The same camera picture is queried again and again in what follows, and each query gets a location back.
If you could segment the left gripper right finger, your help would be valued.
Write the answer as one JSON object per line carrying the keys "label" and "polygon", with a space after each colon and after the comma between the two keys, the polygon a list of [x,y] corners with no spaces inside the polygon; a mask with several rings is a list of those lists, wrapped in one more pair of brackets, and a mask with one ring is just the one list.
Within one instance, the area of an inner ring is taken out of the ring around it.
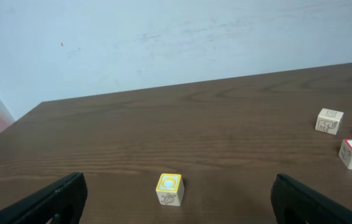
{"label": "left gripper right finger", "polygon": [[278,224],[352,224],[352,211],[287,174],[277,174],[271,204]]}

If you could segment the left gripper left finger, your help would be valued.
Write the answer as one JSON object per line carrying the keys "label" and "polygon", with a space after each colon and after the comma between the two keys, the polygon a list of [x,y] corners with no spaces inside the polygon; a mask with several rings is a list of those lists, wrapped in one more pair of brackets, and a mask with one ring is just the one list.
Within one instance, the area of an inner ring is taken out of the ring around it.
{"label": "left gripper left finger", "polygon": [[87,195],[84,175],[74,172],[0,210],[0,223],[78,224]]}

